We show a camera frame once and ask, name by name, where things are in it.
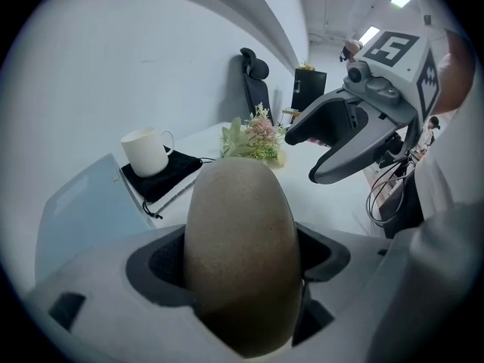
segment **headrest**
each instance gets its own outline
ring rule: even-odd
[[[257,59],[256,53],[250,48],[240,50],[244,56],[245,72],[254,79],[265,79],[269,75],[269,66],[263,60]]]

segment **mug handle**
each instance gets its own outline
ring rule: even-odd
[[[162,135],[163,133],[169,133],[169,135],[172,136],[172,149],[170,149],[168,152],[166,152],[166,155],[169,156],[170,154],[173,153],[173,150],[175,149],[175,136],[169,130],[162,131],[160,133],[160,135]]]

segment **flower bouquet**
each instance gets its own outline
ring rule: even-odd
[[[285,133],[284,127],[272,125],[268,110],[261,103],[256,107],[256,114],[250,114],[245,125],[237,117],[230,129],[222,128],[222,157],[251,157],[283,166],[285,155],[281,145]]]

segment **person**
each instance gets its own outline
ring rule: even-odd
[[[441,33],[448,46],[448,53],[437,68],[441,93],[433,115],[457,111],[415,170],[381,206],[382,220],[391,219],[383,225],[389,238],[457,204],[484,200],[484,150],[480,147],[484,139],[482,66],[446,3],[443,0],[418,2],[429,35]],[[346,44],[351,47],[356,42]],[[402,193],[405,197],[398,209]]]
[[[439,119],[435,116],[431,116],[427,126],[424,126],[422,130],[417,145],[415,145],[414,150],[416,152],[425,154],[429,149],[429,146],[435,141],[435,136],[433,135],[433,130],[435,128],[440,129]]]

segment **gray oval stone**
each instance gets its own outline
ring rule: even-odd
[[[202,322],[243,357],[292,336],[301,302],[296,227],[263,163],[217,160],[200,173],[185,232],[185,286]]]

